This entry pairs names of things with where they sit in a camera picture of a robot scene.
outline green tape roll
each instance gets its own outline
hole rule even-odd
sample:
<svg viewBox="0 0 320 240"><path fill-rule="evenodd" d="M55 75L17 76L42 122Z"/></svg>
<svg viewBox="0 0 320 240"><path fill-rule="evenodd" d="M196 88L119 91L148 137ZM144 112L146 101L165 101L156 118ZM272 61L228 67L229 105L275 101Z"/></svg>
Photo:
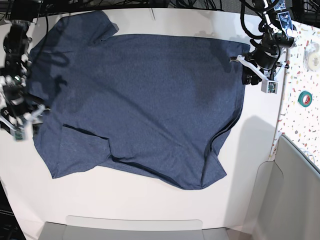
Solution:
<svg viewBox="0 0 320 240"><path fill-rule="evenodd" d="M298 98L298 102L305 108L310 106L312 103L311 93L308 91L303 91Z"/></svg>

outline speckled surface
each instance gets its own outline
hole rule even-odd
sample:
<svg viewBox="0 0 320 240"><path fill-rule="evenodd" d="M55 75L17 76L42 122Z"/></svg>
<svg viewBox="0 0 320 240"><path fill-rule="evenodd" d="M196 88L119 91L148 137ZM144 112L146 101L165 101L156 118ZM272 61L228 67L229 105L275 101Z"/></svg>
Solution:
<svg viewBox="0 0 320 240"><path fill-rule="evenodd" d="M288 51L289 69L286 70L278 123L269 160L275 159L278 139L286 134L316 166L320 168L320 72L303 66L305 48L309 43L320 44L320 29L295 22L299 33L296 47ZM298 103L301 92L312 94L312 103L303 107Z"/></svg>

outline t-shirt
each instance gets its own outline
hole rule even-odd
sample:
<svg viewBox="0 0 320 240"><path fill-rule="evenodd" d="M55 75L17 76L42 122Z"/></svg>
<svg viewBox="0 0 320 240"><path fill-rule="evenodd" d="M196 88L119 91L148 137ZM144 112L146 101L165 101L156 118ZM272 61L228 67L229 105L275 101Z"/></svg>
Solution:
<svg viewBox="0 0 320 240"><path fill-rule="evenodd" d="M104 166L196 190L226 176L218 154L245 93L229 57L249 45L116 32L102 11L63 17L32 66L29 92L51 109L33 140L52 177Z"/></svg>

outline white table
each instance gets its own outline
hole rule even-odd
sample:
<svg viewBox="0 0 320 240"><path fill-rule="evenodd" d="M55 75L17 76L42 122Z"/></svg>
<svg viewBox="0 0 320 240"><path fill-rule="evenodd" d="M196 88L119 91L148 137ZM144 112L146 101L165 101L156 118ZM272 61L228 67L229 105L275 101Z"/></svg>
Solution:
<svg viewBox="0 0 320 240"><path fill-rule="evenodd" d="M237 13L188 9L106 10L118 35L159 34L216 38L249 43ZM50 16L49 27L62 15ZM247 28L259 34L260 19L246 15ZM0 42L10 26L0 26ZM37 43L45 19L28 35ZM5 58L1 47L0 59ZM0 178L14 214L28 239L37 239L44 222L65 224L66 216L119 220L201 220L203 229L243 224L258 167L268 160L281 101L279 94L247 86L240 120L225 141L219 160L227 176L203 190L181 190L158 179L95 167L58 179L38 155L32 139L14 142L0 132Z"/></svg>

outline t-shirt sleeve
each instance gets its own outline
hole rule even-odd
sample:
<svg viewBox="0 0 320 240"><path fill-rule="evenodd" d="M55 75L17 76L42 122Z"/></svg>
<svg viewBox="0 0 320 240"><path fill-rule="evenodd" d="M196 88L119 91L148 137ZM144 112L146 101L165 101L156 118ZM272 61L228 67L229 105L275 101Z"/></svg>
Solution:
<svg viewBox="0 0 320 240"><path fill-rule="evenodd" d="M103 11L93 11L62 17L47 33L46 53L75 51L106 40L117 32L117 28ZM31 57L39 51L45 37L31 50Z"/></svg>

